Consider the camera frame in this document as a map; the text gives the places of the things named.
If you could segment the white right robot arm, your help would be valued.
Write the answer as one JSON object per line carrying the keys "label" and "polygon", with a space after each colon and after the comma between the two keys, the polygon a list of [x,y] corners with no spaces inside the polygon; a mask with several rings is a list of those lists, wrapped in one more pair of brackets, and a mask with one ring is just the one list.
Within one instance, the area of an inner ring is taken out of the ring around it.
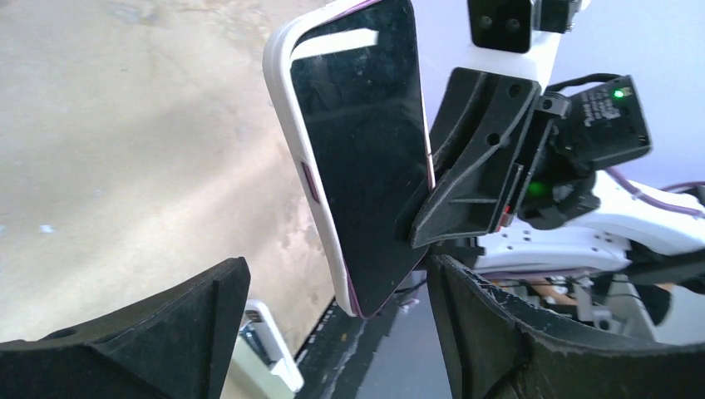
{"label": "white right robot arm", "polygon": [[634,79],[550,85],[458,67],[431,129],[436,185],[411,222],[488,279],[623,273],[704,285],[704,185],[654,188],[618,165],[650,152]]}

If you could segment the white stapler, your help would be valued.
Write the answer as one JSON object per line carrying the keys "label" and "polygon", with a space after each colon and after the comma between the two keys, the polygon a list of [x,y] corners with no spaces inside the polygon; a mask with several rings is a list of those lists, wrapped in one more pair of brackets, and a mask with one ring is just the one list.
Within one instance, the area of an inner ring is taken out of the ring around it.
{"label": "white stapler", "polygon": [[269,308],[258,299],[249,299],[243,320],[229,376],[248,398],[294,398],[304,378]]}

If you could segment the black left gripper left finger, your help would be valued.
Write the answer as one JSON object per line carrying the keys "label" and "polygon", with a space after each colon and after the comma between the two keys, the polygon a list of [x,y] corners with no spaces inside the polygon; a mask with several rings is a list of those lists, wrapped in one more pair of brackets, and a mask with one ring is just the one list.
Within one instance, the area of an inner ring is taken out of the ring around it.
{"label": "black left gripper left finger", "polygon": [[1,346],[4,398],[218,398],[250,272],[230,258],[161,293]]}

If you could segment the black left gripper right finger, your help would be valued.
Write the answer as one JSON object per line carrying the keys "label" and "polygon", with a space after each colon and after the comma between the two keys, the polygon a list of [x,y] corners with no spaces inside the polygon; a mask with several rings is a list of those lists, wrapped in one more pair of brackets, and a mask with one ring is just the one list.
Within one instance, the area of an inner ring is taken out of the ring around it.
{"label": "black left gripper right finger", "polygon": [[704,346],[623,337],[527,303],[454,258],[426,259],[455,398],[701,398]]}

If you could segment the white phone case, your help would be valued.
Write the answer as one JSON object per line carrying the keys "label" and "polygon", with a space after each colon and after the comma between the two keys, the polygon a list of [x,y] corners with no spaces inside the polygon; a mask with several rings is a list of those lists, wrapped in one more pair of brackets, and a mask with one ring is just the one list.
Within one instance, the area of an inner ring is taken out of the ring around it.
{"label": "white phone case", "polygon": [[362,49],[376,44],[368,18],[374,1],[333,1],[284,24],[264,47],[264,80],[328,260],[335,298],[343,311],[359,318],[361,310],[333,217],[325,198],[323,164],[304,125],[301,105],[317,103],[327,110],[338,100],[357,104],[362,90],[353,68]]}

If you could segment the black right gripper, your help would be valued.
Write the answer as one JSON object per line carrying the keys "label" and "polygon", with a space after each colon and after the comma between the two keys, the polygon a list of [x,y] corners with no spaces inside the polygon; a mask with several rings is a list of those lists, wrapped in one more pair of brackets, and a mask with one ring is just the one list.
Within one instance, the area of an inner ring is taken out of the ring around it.
{"label": "black right gripper", "polygon": [[517,218],[557,229],[597,210],[597,173],[651,150],[630,75],[589,74],[545,88],[564,107],[540,143],[536,81],[458,67],[431,128],[436,185],[399,214],[413,248],[491,234]]}

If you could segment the purple smartphone black screen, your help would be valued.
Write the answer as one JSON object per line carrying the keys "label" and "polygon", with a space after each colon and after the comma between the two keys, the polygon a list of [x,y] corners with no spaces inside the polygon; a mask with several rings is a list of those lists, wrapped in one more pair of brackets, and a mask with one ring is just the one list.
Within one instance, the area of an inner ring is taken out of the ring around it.
{"label": "purple smartphone black screen", "polygon": [[352,313],[369,318],[426,252],[408,241],[428,192],[412,4],[364,2],[305,32],[291,62],[318,231]]}

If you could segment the black aluminium mounting rail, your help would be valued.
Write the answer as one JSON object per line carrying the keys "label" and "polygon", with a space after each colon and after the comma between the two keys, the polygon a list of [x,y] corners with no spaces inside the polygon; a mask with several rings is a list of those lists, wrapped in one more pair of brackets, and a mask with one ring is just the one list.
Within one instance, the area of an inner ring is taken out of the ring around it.
{"label": "black aluminium mounting rail", "polygon": [[449,398],[426,288],[414,303],[389,302],[350,318],[332,303],[298,352],[299,398]]}

